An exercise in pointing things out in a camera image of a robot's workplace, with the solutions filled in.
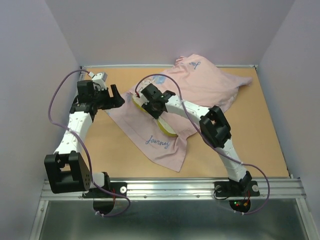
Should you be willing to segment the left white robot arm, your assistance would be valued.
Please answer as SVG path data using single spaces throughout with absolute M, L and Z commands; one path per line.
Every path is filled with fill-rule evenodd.
M 79 81 L 77 91 L 63 138 L 54 153 L 44 158 L 47 178 L 54 194 L 94 189 L 100 197 L 106 197 L 111 193 L 107 174 L 93 173 L 91 162 L 85 161 L 81 152 L 86 150 L 84 141 L 97 112 L 119 108 L 125 100 L 116 85 L 106 87 L 103 81 Z

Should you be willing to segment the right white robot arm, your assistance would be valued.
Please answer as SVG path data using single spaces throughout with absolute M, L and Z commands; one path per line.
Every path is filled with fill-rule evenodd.
M 154 119 L 159 119 L 166 112 L 190 120 L 205 143 L 220 155 L 227 170 L 231 192 L 242 195 L 248 190 L 252 176 L 240 161 L 232 142 L 231 126 L 218 106 L 209 108 L 197 105 L 170 90 L 161 92 L 152 83 L 135 94 L 138 104 Z

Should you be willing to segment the pink cartoon pillowcase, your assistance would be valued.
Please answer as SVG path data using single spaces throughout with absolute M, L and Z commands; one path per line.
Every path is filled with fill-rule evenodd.
M 161 92 L 182 93 L 185 101 L 209 108 L 218 106 L 226 112 L 236 100 L 239 88 L 252 81 L 251 77 L 226 73 L 205 57 L 193 54 L 178 58 L 173 67 L 164 70 L 160 76 L 146 78 L 137 89 L 153 84 Z M 196 133 L 195 128 L 188 119 L 165 112 L 161 117 L 175 132 L 173 137 L 166 135 L 156 119 L 135 105 L 135 89 L 133 86 L 122 94 L 125 103 L 107 114 L 148 159 L 179 172 L 186 157 L 187 139 Z

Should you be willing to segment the cream yellow pillow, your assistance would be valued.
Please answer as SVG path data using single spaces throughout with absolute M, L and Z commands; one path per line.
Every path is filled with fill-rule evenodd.
M 137 97 L 137 95 L 134 93 L 132 95 L 132 101 L 133 104 L 142 112 L 146 113 L 147 115 L 149 115 L 149 113 L 142 108 L 142 100 Z M 159 118 L 155 119 L 153 118 L 153 120 L 156 122 L 158 128 L 167 136 L 169 137 L 177 137 L 178 135 L 176 134 L 176 132 L 173 130 L 173 128 L 160 116 Z

